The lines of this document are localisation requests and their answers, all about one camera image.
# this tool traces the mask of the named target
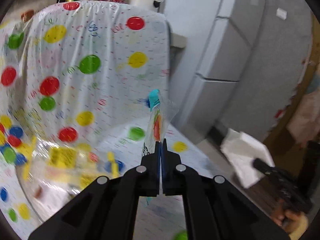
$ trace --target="red dot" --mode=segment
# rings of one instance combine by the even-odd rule
[[[140,17],[131,17],[127,20],[127,26],[134,31],[141,30],[144,25],[144,20]]]
[[[6,67],[1,75],[1,84],[3,84],[5,87],[10,86],[16,76],[17,71],[12,66]]]
[[[75,9],[78,9],[79,6],[80,6],[80,3],[78,3],[78,2],[69,2],[69,3],[65,3],[63,5],[63,7],[68,11],[73,11]]]
[[[40,93],[44,96],[51,96],[59,89],[60,83],[56,77],[47,77],[40,85]]]
[[[63,128],[58,133],[58,138],[63,142],[74,142],[77,137],[78,133],[72,127]]]
[[[4,126],[2,125],[2,123],[0,123],[0,131],[1,131],[2,133],[5,132],[5,128],[4,128]]]
[[[18,147],[21,144],[21,140],[14,135],[9,135],[8,143],[13,147]]]

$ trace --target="refrigerator door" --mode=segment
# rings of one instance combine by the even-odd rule
[[[170,67],[170,99],[181,107],[199,66],[221,0],[165,0],[164,15],[172,32],[187,38],[177,64]]]
[[[266,0],[223,0],[219,17],[230,18],[240,33],[253,46]]]
[[[251,48],[228,19],[217,19],[197,71],[208,79],[239,81]]]
[[[196,76],[174,125],[194,144],[207,135],[229,100],[236,82],[208,81]]]

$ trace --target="silver screw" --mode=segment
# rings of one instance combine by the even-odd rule
[[[222,184],[222,183],[224,183],[226,181],[226,179],[224,177],[222,177],[222,176],[215,176],[214,177],[214,181],[216,183],[218,183],[218,184]]]
[[[136,171],[139,173],[144,173],[147,170],[147,168],[143,165],[140,165],[136,168]]]
[[[180,172],[183,172],[183,171],[185,171],[187,169],[187,167],[185,166],[185,165],[183,165],[183,164],[178,164],[177,166],[176,166],[176,170],[177,171],[180,171]]]
[[[103,185],[108,182],[108,178],[105,176],[101,176],[97,179],[98,184]]]

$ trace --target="blue balloon print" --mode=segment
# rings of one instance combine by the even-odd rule
[[[11,146],[9,145],[9,143],[5,143],[3,146],[0,146],[0,152],[3,154],[3,153],[4,153],[4,150],[5,150],[7,147],[10,147],[10,148],[11,148]]]
[[[23,130],[18,126],[12,126],[9,130],[9,134],[21,138],[23,136]]]
[[[19,165],[25,164],[26,162],[27,162],[27,158],[23,154],[17,153],[15,164],[19,166]]]
[[[124,163],[119,160],[115,160],[115,161],[116,161],[116,163],[118,163],[119,172],[121,172],[124,168]],[[111,162],[106,162],[104,169],[106,170],[106,172],[111,173]]]
[[[0,197],[1,197],[1,200],[4,202],[6,202],[8,199],[8,192],[4,187],[1,188]]]

